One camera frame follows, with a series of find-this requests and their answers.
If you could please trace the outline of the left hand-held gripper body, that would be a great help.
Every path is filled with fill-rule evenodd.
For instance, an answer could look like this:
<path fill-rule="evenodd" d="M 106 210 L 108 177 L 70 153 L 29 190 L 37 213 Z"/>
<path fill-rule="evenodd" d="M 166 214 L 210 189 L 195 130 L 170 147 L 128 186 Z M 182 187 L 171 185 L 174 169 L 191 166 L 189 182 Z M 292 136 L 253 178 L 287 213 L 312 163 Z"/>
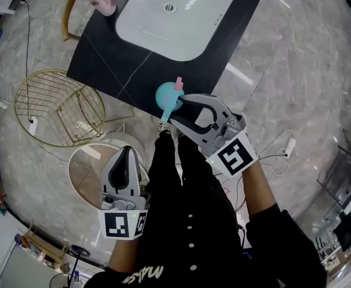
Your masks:
<path fill-rule="evenodd" d="M 107 239 L 136 239 L 142 235 L 148 215 L 150 194 L 139 196 L 101 193 L 98 219 Z"/>

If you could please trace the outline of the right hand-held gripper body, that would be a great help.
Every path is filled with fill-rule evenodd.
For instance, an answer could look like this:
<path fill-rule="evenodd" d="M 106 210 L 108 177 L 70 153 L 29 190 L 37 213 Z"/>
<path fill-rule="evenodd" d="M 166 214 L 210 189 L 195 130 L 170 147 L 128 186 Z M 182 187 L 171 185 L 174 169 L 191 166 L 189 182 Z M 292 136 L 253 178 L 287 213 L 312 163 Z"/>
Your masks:
<path fill-rule="evenodd" d="M 246 131 L 243 116 L 229 109 L 212 109 L 212 122 L 201 141 L 206 161 L 228 178 L 240 175 L 258 154 Z"/>

